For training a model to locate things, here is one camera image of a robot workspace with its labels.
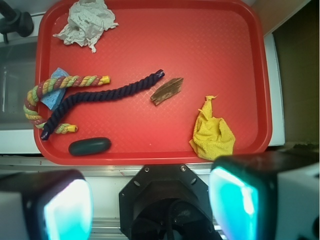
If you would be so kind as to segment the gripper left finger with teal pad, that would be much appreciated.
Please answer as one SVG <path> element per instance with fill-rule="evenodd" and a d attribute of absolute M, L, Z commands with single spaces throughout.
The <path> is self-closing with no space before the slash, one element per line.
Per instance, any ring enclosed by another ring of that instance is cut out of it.
<path fill-rule="evenodd" d="M 75 169 L 0 176 L 2 240 L 87 240 L 93 194 Z"/>

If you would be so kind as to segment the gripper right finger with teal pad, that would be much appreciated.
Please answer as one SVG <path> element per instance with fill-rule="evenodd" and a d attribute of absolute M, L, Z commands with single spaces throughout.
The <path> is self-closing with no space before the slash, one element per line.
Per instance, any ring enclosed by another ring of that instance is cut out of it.
<path fill-rule="evenodd" d="M 211 168 L 213 216 L 229 240 L 317 240 L 320 156 L 304 150 L 221 156 Z"/>

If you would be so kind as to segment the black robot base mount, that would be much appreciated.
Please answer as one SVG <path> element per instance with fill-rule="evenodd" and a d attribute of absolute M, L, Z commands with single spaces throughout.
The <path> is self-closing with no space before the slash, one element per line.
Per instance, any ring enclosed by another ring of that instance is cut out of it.
<path fill-rule="evenodd" d="M 119 192 L 129 240 L 220 240 L 209 187 L 184 164 L 145 165 Z"/>

